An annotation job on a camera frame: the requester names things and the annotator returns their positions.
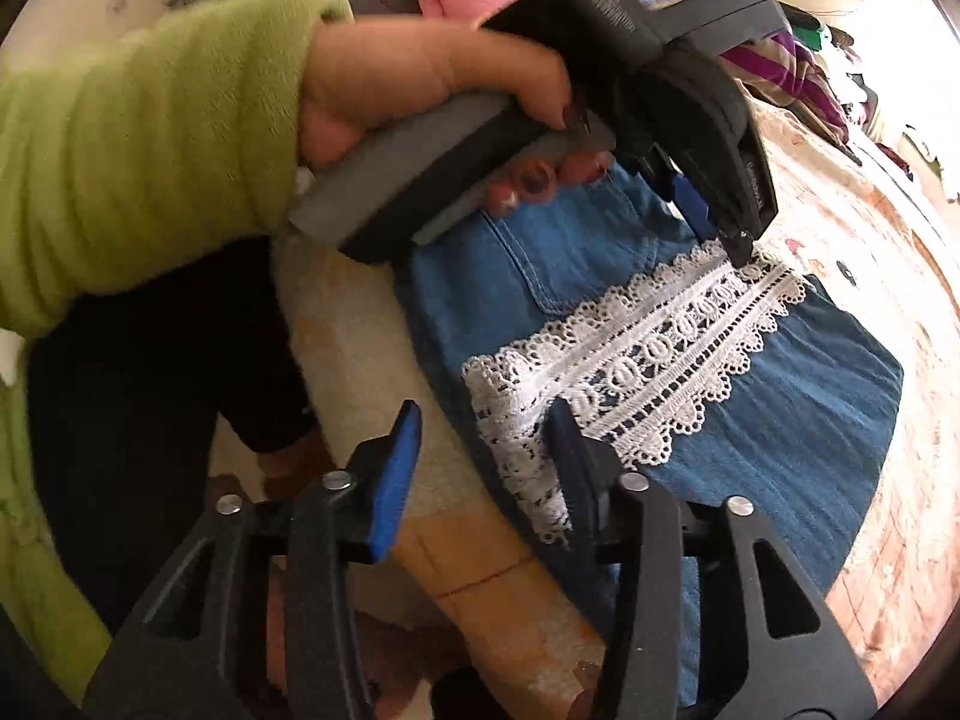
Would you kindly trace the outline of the green sleeve left forearm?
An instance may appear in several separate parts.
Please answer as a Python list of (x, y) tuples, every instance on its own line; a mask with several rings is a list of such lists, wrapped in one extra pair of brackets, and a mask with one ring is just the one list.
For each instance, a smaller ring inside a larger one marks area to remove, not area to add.
[(112, 294), (281, 226), (319, 21), (348, 0), (206, 0), (2, 73), (2, 325), (50, 332)]

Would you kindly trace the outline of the person's left hand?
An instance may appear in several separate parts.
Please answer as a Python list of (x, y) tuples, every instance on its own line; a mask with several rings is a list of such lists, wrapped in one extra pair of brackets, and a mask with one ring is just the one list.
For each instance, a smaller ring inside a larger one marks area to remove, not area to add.
[(563, 60), (539, 44), (421, 16), (319, 20), (301, 75), (299, 160), (329, 171), (366, 133), (472, 91), (505, 93), (556, 132), (583, 123)]

